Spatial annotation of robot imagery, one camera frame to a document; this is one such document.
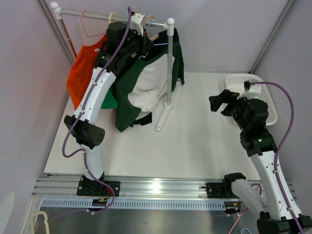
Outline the light blue wire hanger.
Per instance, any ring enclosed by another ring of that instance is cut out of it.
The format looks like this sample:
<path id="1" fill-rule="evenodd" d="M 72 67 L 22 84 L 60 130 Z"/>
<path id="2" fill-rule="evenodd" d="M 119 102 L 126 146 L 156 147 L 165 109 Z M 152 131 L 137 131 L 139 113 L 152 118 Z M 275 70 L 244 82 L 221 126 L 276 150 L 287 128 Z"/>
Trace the light blue wire hanger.
<path id="1" fill-rule="evenodd" d="M 150 23 L 148 26 L 144 26 L 143 29 L 147 31 L 147 35 L 150 38 L 151 41 L 154 42 L 153 47 L 149 50 L 146 56 L 139 56 L 138 59 L 141 61 L 150 61 L 155 60 L 163 55 L 166 55 L 168 51 L 168 39 L 167 39 L 167 31 L 158 31 L 155 30 L 150 31 L 149 30 Z"/>

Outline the green and white t shirt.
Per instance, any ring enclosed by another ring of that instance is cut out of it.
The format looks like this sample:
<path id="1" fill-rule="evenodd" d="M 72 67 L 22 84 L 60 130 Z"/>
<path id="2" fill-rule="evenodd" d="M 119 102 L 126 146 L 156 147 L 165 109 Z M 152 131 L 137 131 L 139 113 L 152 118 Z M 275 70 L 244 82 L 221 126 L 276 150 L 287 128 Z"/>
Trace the green and white t shirt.
<path id="1" fill-rule="evenodd" d="M 153 113 L 166 93 L 167 53 L 150 61 L 130 58 L 115 81 L 117 130 L 123 132 L 135 120 Z"/>

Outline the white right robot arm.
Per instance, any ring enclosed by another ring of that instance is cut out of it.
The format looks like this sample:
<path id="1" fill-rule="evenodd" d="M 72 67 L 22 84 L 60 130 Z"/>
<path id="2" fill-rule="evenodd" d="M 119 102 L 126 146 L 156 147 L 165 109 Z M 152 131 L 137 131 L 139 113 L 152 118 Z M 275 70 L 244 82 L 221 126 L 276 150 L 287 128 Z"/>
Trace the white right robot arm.
<path id="1" fill-rule="evenodd" d="M 266 128 L 268 105 L 262 100 L 240 97 L 225 89 L 209 97 L 211 111 L 222 104 L 222 115 L 232 117 L 241 130 L 240 142 L 254 164 L 265 195 L 256 192 L 242 173 L 228 174 L 223 179 L 222 192 L 237 196 L 257 219 L 260 234 L 304 234 L 312 228 L 312 219 L 297 206 L 280 163 L 275 159 L 277 146 Z"/>

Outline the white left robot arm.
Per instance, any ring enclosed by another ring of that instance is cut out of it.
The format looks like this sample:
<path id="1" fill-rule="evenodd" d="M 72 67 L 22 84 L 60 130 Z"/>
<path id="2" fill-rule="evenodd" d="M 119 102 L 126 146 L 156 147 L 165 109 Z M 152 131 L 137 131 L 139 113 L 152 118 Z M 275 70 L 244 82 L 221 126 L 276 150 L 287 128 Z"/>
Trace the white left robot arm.
<path id="1" fill-rule="evenodd" d="M 106 30 L 106 40 L 96 56 L 92 76 L 78 108 L 72 116 L 66 115 L 64 123 L 68 128 L 62 153 L 70 158 L 82 153 L 85 172 L 78 184 L 79 196 L 116 195 L 113 187 L 105 181 L 101 164 L 100 145 L 105 130 L 97 126 L 102 103 L 133 54 L 146 55 L 153 42 L 140 23 L 110 23 Z"/>

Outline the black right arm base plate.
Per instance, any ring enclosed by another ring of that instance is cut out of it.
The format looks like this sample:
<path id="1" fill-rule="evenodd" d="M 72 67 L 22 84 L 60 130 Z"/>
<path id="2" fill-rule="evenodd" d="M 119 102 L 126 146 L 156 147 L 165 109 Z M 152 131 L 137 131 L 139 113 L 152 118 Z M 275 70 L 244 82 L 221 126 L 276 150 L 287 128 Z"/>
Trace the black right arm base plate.
<path id="1" fill-rule="evenodd" d="M 237 198 L 227 182 L 208 182 L 206 183 L 206 191 L 208 198 Z"/>

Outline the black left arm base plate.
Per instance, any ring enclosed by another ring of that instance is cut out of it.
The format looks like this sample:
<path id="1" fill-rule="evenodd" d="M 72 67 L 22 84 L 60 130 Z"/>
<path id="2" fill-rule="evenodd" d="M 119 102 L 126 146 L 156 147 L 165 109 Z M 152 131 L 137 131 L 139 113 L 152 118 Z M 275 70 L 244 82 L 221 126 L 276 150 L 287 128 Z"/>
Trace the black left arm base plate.
<path id="1" fill-rule="evenodd" d="M 107 185 L 109 185 L 114 193 L 115 196 L 119 196 L 120 192 L 120 181 L 105 181 L 104 175 L 100 178 L 100 180 Z M 80 178 L 80 181 L 78 183 L 78 188 L 77 188 L 77 195 L 78 196 L 107 196 L 107 197 L 112 197 L 113 193 L 112 191 L 107 187 L 104 186 L 101 183 L 98 183 L 95 180 L 90 180 L 86 176 L 82 176 Z"/>

